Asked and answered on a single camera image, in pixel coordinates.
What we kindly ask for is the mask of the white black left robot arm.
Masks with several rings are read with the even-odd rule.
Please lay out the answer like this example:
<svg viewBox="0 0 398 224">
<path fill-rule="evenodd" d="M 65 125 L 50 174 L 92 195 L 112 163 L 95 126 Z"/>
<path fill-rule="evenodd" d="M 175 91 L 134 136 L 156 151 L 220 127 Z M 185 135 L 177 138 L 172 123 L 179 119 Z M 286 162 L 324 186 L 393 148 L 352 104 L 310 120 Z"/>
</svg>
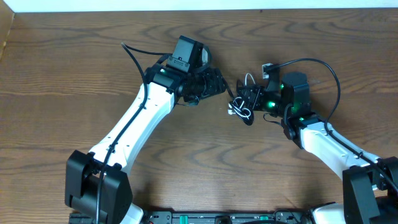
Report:
<svg viewBox="0 0 398 224">
<path fill-rule="evenodd" d="M 139 223 L 144 212 L 132 202 L 128 176 L 143 145 L 179 100 L 196 106 L 226 90 L 207 45 L 180 36 L 173 53 L 159 56 L 146 70 L 137 68 L 142 85 L 115 127 L 67 160 L 65 204 L 86 215 L 83 223 Z"/>
</svg>

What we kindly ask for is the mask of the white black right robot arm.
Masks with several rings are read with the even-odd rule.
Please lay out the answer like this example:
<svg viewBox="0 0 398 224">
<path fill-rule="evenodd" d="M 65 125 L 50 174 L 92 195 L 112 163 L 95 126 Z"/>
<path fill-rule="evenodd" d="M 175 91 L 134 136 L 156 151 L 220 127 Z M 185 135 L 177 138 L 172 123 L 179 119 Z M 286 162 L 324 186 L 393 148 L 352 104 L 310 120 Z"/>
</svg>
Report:
<svg viewBox="0 0 398 224">
<path fill-rule="evenodd" d="M 287 139 L 313 154 L 343 183 L 343 203 L 326 203 L 302 215 L 301 223 L 397 223 L 397 158 L 371 154 L 337 132 L 311 109 L 304 73 L 267 75 L 267 86 L 238 81 L 238 105 L 252 117 L 280 117 Z"/>
</svg>

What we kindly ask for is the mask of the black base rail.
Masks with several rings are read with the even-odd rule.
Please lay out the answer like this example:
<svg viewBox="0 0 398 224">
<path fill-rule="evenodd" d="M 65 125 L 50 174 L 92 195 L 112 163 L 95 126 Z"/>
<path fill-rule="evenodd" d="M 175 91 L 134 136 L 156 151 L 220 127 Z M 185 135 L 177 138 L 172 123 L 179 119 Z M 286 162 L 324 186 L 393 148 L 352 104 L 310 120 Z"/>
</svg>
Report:
<svg viewBox="0 0 398 224">
<path fill-rule="evenodd" d="M 306 212 L 280 209 L 268 213 L 187 213 L 145 211 L 138 224 L 315 223 Z"/>
</svg>

